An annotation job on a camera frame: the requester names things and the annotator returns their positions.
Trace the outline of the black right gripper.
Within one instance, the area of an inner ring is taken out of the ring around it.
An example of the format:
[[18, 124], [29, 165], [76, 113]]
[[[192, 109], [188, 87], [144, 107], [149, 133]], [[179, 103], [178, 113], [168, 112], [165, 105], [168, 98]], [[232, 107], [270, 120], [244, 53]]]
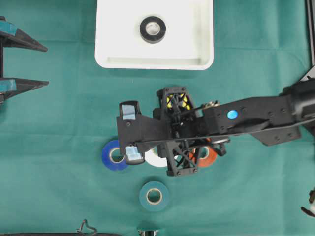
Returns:
[[174, 139], [192, 138], [190, 141], [167, 142], [167, 175], [183, 177], [198, 172], [198, 158], [193, 150], [206, 147], [213, 151], [214, 143], [208, 135], [214, 134], [214, 110], [202, 111], [197, 116], [193, 102], [185, 87], [165, 87], [157, 91], [160, 108], [153, 110], [153, 118], [167, 121], [169, 137]]

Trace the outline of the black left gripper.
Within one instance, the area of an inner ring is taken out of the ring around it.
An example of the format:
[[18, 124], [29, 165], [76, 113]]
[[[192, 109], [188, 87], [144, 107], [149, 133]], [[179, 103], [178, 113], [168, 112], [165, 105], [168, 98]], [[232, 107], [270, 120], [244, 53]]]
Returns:
[[30, 37], [4, 16], [0, 17], [0, 105], [4, 103], [4, 93], [22, 93], [49, 85], [48, 81], [37, 81], [19, 78], [3, 78], [4, 48], [22, 48], [47, 52], [48, 49]]

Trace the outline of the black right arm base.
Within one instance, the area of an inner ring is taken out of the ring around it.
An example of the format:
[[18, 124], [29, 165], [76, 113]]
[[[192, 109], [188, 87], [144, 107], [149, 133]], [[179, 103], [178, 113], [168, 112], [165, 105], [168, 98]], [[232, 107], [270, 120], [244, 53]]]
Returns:
[[315, 0], [306, 0], [311, 68], [298, 81], [304, 82], [315, 78]]

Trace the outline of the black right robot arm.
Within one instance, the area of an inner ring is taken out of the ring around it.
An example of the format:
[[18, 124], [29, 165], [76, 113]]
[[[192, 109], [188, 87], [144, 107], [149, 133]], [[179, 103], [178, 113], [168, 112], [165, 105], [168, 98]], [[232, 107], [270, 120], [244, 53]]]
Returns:
[[251, 97], [226, 104], [210, 102], [195, 107], [185, 87], [158, 91], [160, 107], [154, 118], [166, 123], [166, 137], [158, 139], [158, 152], [167, 160], [167, 175], [195, 174], [201, 149], [226, 153], [231, 136], [250, 134], [266, 146], [301, 137], [299, 127], [315, 131], [313, 79], [285, 87], [278, 96]]

